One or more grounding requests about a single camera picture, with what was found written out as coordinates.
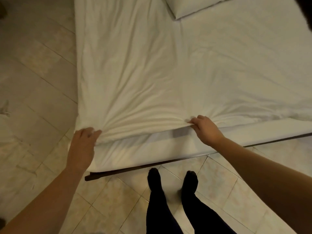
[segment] person's left hand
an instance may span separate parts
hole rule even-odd
[[[68,152],[66,168],[84,173],[90,166],[94,156],[96,140],[102,133],[92,127],[75,132]]]

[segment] forearm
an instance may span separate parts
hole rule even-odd
[[[308,233],[312,229],[311,177],[270,161],[226,138],[216,144],[214,149],[297,233]]]
[[[63,170],[0,233],[58,233],[82,175],[79,171]]]

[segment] wrinkled sheet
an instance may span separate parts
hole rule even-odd
[[[231,0],[173,21],[163,0],[85,0],[76,129],[98,143],[188,126],[312,121],[312,35],[294,0]]]

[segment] mattress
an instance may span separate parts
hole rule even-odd
[[[312,132],[312,38],[294,0],[231,0],[180,21],[163,0],[75,9],[76,129],[103,130],[89,171],[213,153],[187,127],[197,114],[244,146]]]

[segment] bare arm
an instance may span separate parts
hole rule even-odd
[[[59,233],[80,179],[91,164],[100,134],[101,131],[93,133],[93,128],[76,131],[66,168],[0,234]]]
[[[194,125],[202,142],[219,152],[250,188],[298,234],[312,230],[312,177],[266,159],[225,138],[207,117]]]

